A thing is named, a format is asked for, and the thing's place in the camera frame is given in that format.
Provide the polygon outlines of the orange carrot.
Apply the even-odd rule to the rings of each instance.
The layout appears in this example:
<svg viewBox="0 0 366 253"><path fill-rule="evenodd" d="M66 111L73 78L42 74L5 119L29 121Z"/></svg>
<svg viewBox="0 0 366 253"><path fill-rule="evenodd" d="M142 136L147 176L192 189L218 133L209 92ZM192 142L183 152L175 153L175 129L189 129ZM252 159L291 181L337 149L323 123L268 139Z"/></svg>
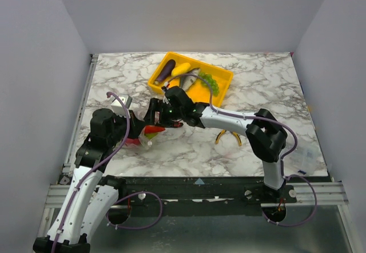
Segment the orange carrot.
<svg viewBox="0 0 366 253"><path fill-rule="evenodd" d="M152 133L160 133L165 131L164 127L161 126L155 126L155 125L147 125L144 129L144 134L152 134Z"/></svg>

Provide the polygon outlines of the clear zip top bag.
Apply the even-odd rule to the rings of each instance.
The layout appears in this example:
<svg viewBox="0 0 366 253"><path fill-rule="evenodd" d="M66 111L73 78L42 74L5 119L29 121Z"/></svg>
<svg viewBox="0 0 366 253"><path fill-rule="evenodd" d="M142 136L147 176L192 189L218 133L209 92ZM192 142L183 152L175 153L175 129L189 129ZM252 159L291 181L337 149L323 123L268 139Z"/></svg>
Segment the clear zip top bag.
<svg viewBox="0 0 366 253"><path fill-rule="evenodd" d="M140 120L144 120L144 119L142 118L142 110L138 110L138 111L136 111L136 112L135 112L135 115L136 115ZM145 137L144 129L143 129L143 131L141 132L140 136L138 137L138 139L139 139L139 140L140 140L140 142L141 142L141 145L136 146L136 147L143 147L143 148L148 149L148 148L150 148L150 147L153 145L153 142L154 142L155 138L156 138L157 136L159 136L160 134L162 134L163 132L158 133L158 135L157 135L156 137L154 137L153 139L149 140L147 137Z"/></svg>

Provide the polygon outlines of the red tomato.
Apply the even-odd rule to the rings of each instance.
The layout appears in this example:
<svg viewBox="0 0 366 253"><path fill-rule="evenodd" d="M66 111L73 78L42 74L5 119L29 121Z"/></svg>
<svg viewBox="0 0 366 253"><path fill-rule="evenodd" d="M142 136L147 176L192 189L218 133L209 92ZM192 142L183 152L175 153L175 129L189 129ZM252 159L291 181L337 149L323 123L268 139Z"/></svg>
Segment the red tomato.
<svg viewBox="0 0 366 253"><path fill-rule="evenodd" d="M126 139L125 145L127 147L136 147L141 145L141 142L139 139Z"/></svg>

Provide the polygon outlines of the green celery stalk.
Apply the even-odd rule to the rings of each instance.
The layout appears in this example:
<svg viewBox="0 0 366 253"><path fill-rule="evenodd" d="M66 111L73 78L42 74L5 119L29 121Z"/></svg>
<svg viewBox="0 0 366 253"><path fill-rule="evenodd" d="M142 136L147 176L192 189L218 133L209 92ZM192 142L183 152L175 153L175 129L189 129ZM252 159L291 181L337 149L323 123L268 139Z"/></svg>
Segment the green celery stalk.
<svg viewBox="0 0 366 253"><path fill-rule="evenodd" d="M158 133L146 133L145 137L147 137L149 140L151 140L154 137L156 137L157 135L158 135Z"/></svg>

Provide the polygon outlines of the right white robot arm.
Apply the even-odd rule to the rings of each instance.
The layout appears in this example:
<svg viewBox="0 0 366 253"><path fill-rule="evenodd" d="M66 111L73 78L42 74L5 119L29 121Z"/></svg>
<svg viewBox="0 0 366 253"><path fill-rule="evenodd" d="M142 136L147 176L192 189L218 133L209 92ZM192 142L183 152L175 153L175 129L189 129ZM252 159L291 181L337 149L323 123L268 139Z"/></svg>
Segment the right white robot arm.
<svg viewBox="0 0 366 253"><path fill-rule="evenodd" d="M219 109L210 103L194 102L186 92L174 86L165 91L166 101L151 98L144 121L148 125L177 128L182 122L191 127L216 128L245 136L264 170L264 198L277 202L284 196L283 166L280 154L288 134L266 109L245 114Z"/></svg>

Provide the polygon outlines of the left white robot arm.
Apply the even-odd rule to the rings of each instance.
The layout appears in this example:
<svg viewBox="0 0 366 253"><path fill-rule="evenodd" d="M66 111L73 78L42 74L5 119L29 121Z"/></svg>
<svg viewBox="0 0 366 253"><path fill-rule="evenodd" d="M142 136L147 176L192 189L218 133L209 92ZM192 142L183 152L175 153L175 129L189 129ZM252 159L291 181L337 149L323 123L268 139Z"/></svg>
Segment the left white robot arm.
<svg viewBox="0 0 366 253"><path fill-rule="evenodd" d="M34 252L90 251L91 239L109 207L123 203L127 196L124 181L103 176L106 166L126 140L136 139L144 127L132 110L93 112L63 205L46 236L36 238Z"/></svg>

